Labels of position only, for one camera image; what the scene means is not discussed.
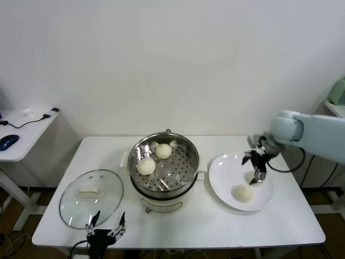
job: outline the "white plate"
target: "white plate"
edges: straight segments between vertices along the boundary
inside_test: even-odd
[[[212,189],[227,205],[239,210],[252,212],[261,210],[271,202],[273,183],[270,174],[260,186],[250,186],[253,190],[253,199],[250,202],[241,202],[233,196],[233,189],[238,185],[249,185],[246,175],[253,171],[248,161],[243,166],[242,157],[237,154],[223,154],[212,162],[209,169],[209,179]]]

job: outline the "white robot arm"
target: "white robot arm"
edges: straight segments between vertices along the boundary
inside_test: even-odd
[[[281,111],[272,120],[268,133],[248,140],[253,150],[246,152],[243,164],[251,160],[255,169],[253,182],[265,179],[266,164],[289,145],[345,163],[345,120],[337,117]]]

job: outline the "computer mouse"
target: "computer mouse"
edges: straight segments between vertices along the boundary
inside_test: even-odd
[[[0,139],[0,151],[5,151],[19,139],[18,135],[7,135]]]

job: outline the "power cord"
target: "power cord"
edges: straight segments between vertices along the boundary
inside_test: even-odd
[[[28,122],[22,124],[22,125],[19,126],[19,127],[15,126],[15,125],[13,125],[13,124],[10,124],[10,123],[8,122],[8,120],[1,120],[1,121],[0,121],[0,125],[4,125],[4,126],[10,125],[10,126],[12,126],[13,128],[21,128],[21,127],[24,127],[25,125],[27,125],[27,124],[29,124],[29,123],[38,122],[38,121],[41,121],[41,120],[43,120],[43,119],[45,119],[45,118],[46,118],[46,117],[42,117],[42,118],[40,118],[39,120],[28,121]]]
[[[321,189],[323,186],[325,186],[325,184],[332,178],[332,176],[334,175],[336,169],[338,168],[338,165],[339,165],[338,163],[335,164],[335,167],[334,167],[333,171],[331,172],[331,174],[329,175],[329,177],[327,178],[327,180],[322,185],[320,185],[318,187],[318,189]],[[311,193],[306,194],[306,196],[311,195],[311,194],[313,194],[315,192],[317,192],[317,190],[315,190],[315,191],[313,191]]]
[[[146,251],[146,252],[140,257],[140,259],[143,259],[150,251],[151,251],[151,250]]]
[[[316,246],[323,254],[323,256],[326,258],[326,259],[333,259],[330,255],[330,253],[328,252],[328,250],[321,244],[319,244],[318,246]],[[298,248],[298,256],[300,259],[303,259],[302,258],[302,247],[299,247]]]
[[[309,171],[309,169],[310,169],[310,167],[311,167],[311,165],[312,165],[312,162],[313,162],[314,158],[315,158],[315,155],[313,155],[312,158],[311,158],[311,160],[309,161],[309,165],[308,165],[308,168],[307,168],[307,170],[306,170],[306,172],[305,172],[305,174],[304,174],[304,176],[303,176],[302,182],[301,182],[301,184],[300,184],[300,188],[302,188],[302,185],[303,185],[304,181],[306,180],[308,171]]]
[[[196,252],[202,253],[202,255],[204,255],[206,259],[209,259],[203,250],[195,250],[195,251],[193,251],[193,252],[188,252],[188,251],[187,251],[188,254],[187,254],[187,256],[185,256],[185,258],[183,258],[183,259],[187,259],[188,257],[195,257],[195,256],[192,256],[192,254],[194,254],[194,253],[196,253]]]
[[[0,217],[1,217],[2,212],[4,212],[4,202],[3,202],[3,200],[1,199],[1,197],[0,197],[0,202],[1,202],[1,211],[0,211]]]
[[[16,234],[16,233],[22,233],[20,237],[18,237],[17,239],[15,239],[13,242],[10,240],[10,236],[12,236],[13,234]],[[0,259],[6,259],[6,258],[9,258],[11,257],[12,255],[14,255],[16,252],[18,252],[22,246],[24,245],[25,243],[25,240],[26,240],[26,237],[29,237],[29,238],[32,238],[30,235],[28,235],[27,233],[23,232],[23,231],[13,231],[11,232],[10,234],[8,234],[7,236],[1,236],[4,238],[4,240],[8,240],[10,245],[7,247],[6,249],[6,255],[3,256],[3,257],[0,257]],[[23,241],[20,243],[20,245],[18,246],[18,248],[16,250],[13,250],[13,247],[14,247],[14,244],[17,243],[22,237],[23,238]]]
[[[41,120],[50,118],[50,117],[52,117],[56,112],[59,112],[59,111],[60,111],[60,109],[58,109],[58,108],[53,108],[53,109],[51,109],[50,111],[48,111],[48,112],[46,112],[45,114],[43,114],[43,115],[42,115],[42,118],[40,118],[39,120],[28,121],[28,122],[22,124],[21,126],[15,126],[15,125],[9,123],[8,120],[0,120],[0,125],[3,125],[3,126],[10,125],[10,126],[12,126],[13,128],[22,128],[22,127],[24,127],[24,126],[27,125],[27,124],[34,123],[34,122],[39,122],[39,121],[41,121]]]
[[[279,170],[279,169],[276,169],[276,168],[272,167],[272,166],[270,165],[269,162],[267,162],[267,165],[268,165],[268,167],[269,167],[270,169],[272,169],[272,170],[274,170],[274,171],[277,171],[277,172],[279,172],[279,173],[291,173],[291,172],[294,172],[294,171],[296,171],[296,170],[298,170],[298,169],[301,168],[301,166],[303,165],[304,160],[305,160],[305,158],[306,158],[306,152],[304,151],[304,149],[303,149],[303,148],[300,148],[300,150],[302,151],[302,155],[303,155],[302,161],[298,164],[298,166],[296,166],[296,167],[293,168],[293,169],[283,171],[283,170]]]
[[[82,240],[82,241],[79,241],[78,243],[76,243],[74,246],[72,246],[71,251],[70,251],[70,259],[73,258],[73,251],[74,251],[74,249],[75,249],[78,245],[83,244],[83,243],[86,243],[86,242],[87,242],[87,240]]]

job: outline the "white table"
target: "white table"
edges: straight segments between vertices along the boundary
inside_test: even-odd
[[[45,114],[48,110],[44,111],[34,111],[27,117],[22,116],[21,110],[4,110],[1,109],[0,113],[2,115],[1,120],[8,120],[9,123],[20,126],[28,121],[38,120]],[[46,118],[42,121],[27,124],[22,128],[13,128],[10,125],[0,125],[0,139],[6,135],[16,134],[19,135],[19,140],[9,147],[5,151],[0,152],[0,162],[17,162],[23,159],[30,149],[34,146],[40,136],[45,132],[48,126],[56,118],[57,113],[50,118]],[[36,201],[38,200],[40,194],[34,193],[31,198],[28,197],[19,187],[6,175],[4,170],[0,168],[0,186],[6,190],[10,196],[6,199],[3,205],[3,209],[10,203],[12,197],[14,197],[20,204],[25,208],[18,218],[14,230],[22,230],[27,218],[31,214],[43,215],[46,206],[38,206]]]
[[[246,136],[188,137],[200,154],[200,172],[208,162],[223,153],[242,155],[249,150]],[[325,235],[291,173],[271,174],[274,184],[272,202],[254,213],[227,208],[208,191],[207,181],[198,179],[190,190],[190,200],[181,209],[166,214],[147,214],[129,172],[120,168],[124,152],[141,137],[87,137],[79,146],[70,166],[46,209],[32,242],[37,246],[70,248],[86,237],[85,230],[68,227],[59,216],[59,201],[65,188],[78,176],[94,169],[116,171],[124,184],[119,208],[98,228],[114,228],[123,211],[127,232],[111,249],[215,249],[296,246],[325,241]],[[287,165],[279,155],[272,166]]]

